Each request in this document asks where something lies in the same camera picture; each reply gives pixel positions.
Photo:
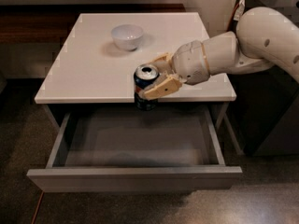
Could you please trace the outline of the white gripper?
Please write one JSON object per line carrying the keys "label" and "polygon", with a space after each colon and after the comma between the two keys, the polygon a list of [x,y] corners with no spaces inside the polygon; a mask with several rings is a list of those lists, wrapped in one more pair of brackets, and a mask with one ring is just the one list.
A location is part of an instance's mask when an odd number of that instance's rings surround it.
{"label": "white gripper", "polygon": [[[203,44],[198,40],[179,47],[173,57],[167,52],[154,58],[149,64],[155,66],[160,73],[167,74],[161,74],[151,85],[137,93],[145,100],[155,100],[174,93],[181,88],[182,82],[196,85],[210,78],[204,60]],[[173,73],[172,65],[177,75],[169,75]]]}

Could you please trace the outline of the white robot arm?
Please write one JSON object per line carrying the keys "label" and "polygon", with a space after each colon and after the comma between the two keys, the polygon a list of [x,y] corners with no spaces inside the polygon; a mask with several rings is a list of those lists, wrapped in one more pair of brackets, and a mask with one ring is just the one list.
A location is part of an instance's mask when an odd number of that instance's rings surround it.
{"label": "white robot arm", "polygon": [[233,32],[194,40],[149,63],[159,77],[136,93],[155,100],[184,85],[205,82],[217,74],[242,75],[276,65],[299,81],[299,28],[270,7],[245,12]]}

